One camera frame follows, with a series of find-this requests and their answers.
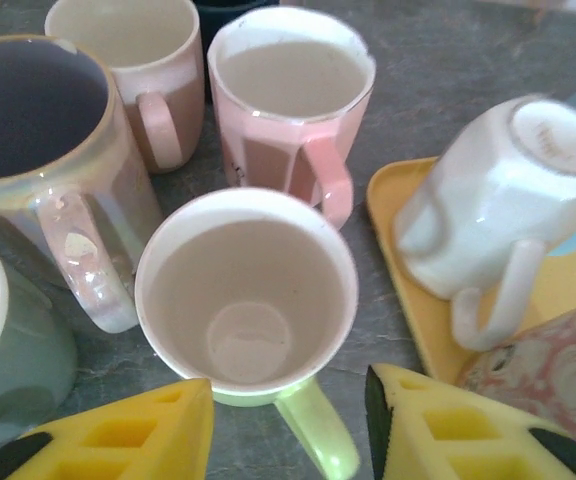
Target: gray countertop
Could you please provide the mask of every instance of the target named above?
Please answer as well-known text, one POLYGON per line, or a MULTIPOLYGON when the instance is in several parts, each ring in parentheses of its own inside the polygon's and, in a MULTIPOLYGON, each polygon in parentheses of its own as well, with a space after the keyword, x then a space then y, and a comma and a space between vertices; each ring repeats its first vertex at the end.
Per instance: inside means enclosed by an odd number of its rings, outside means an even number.
MULTIPOLYGON (((3 2, 0 35, 42 33, 51 4, 3 2)), ((358 445, 362 467, 357 478, 368 479, 372 468, 363 402, 366 368, 371 362, 389 362, 422 370, 366 211, 368 181, 389 162, 440 154, 466 123, 497 103, 530 92, 566 98, 575 91, 576 15, 549 13, 535 25, 530 10, 466 0, 309 0, 308 6, 354 26, 378 61, 375 91, 348 159, 355 211, 342 229, 359 270, 359 310, 348 340, 319 377, 358 445)), ((212 110, 192 160, 174 173, 154 177, 153 183, 166 214, 197 195, 226 186, 212 110)), ((5 246, 0 245, 0 253, 15 261, 5 246)), ((67 315, 79 348, 77 382, 58 415, 177 379, 139 328, 103 334, 69 293, 38 283, 67 315)), ((274 407, 215 408, 207 478, 318 477, 274 407)))

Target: light green handle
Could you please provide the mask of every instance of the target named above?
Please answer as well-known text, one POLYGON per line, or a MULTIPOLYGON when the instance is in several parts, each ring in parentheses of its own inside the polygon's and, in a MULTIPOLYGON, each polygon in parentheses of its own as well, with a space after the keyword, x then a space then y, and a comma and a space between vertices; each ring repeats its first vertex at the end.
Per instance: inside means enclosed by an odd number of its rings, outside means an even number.
POLYGON ((283 391, 275 406, 324 478, 346 480, 357 473, 357 447, 315 377, 283 391))

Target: pink floral cup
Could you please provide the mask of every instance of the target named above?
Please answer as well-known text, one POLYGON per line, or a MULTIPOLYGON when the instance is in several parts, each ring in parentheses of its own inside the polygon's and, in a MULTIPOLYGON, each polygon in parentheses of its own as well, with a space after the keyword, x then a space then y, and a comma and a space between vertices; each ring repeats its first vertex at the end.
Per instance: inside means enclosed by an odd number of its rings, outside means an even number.
POLYGON ((479 355, 457 385, 554 421, 576 439, 576 310, 479 355))

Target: mug handle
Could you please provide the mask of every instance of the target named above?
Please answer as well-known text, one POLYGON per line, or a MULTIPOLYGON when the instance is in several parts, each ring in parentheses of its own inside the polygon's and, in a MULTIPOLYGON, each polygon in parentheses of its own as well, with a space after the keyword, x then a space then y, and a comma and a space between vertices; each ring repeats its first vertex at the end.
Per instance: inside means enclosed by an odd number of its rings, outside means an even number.
POLYGON ((83 196, 51 189, 40 198, 37 216, 59 270, 92 321, 108 333, 137 325, 132 276, 122 282, 83 196))
POLYGON ((478 326, 482 291, 465 288, 452 298, 452 335, 463 348, 484 352, 511 337, 520 327, 532 295, 539 266, 548 251, 542 240, 515 242, 488 323, 478 326))
POLYGON ((353 207, 352 177, 331 137, 308 140, 302 147, 321 189, 321 210, 337 229, 353 207))
POLYGON ((324 478, 357 473, 357 447, 315 377, 281 392, 275 406, 324 478))
POLYGON ((137 96, 137 107, 157 168, 165 172, 183 165, 181 144, 164 96, 159 92, 142 93, 137 96))

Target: dark mug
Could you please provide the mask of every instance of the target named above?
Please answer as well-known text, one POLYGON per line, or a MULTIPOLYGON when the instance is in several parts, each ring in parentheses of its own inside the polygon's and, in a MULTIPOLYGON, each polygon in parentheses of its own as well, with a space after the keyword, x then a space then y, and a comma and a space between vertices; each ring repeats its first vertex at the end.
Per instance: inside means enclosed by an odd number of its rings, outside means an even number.
POLYGON ((206 103, 212 103, 206 53, 217 32, 244 13, 259 7, 278 5, 279 0, 193 0, 199 12, 201 44, 204 50, 204 82, 206 103))

